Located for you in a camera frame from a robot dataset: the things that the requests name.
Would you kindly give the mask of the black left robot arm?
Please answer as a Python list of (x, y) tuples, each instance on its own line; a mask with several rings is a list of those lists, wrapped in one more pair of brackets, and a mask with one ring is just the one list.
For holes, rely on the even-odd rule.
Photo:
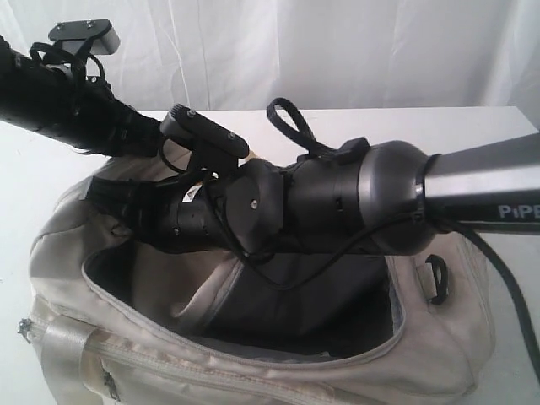
[(86, 154), (154, 157), (159, 122), (120, 102), (86, 61), (36, 42), (25, 56), (1, 41), (1, 119)]

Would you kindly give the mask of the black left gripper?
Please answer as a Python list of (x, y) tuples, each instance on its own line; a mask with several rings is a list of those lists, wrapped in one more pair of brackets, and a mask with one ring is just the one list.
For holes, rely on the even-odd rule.
[(74, 146), (111, 157), (154, 157), (163, 136), (159, 121), (123, 104), (103, 84), (87, 84), (73, 117)]

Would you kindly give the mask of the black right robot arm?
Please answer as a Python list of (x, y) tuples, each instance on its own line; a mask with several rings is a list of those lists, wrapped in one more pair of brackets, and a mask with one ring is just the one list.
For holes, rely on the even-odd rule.
[(167, 253), (412, 255), (452, 223), (476, 231), (539, 229), (539, 136), (428, 156), (363, 138), (335, 158), (287, 167), (251, 159), (226, 177), (162, 181), (95, 177), (87, 199), (132, 237)]

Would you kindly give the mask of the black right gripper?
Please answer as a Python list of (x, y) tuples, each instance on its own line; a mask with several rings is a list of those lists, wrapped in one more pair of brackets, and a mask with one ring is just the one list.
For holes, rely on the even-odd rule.
[(159, 251), (180, 253), (178, 213), (186, 191), (179, 176), (162, 181), (113, 181), (92, 177), (84, 200), (122, 222), (138, 241)]

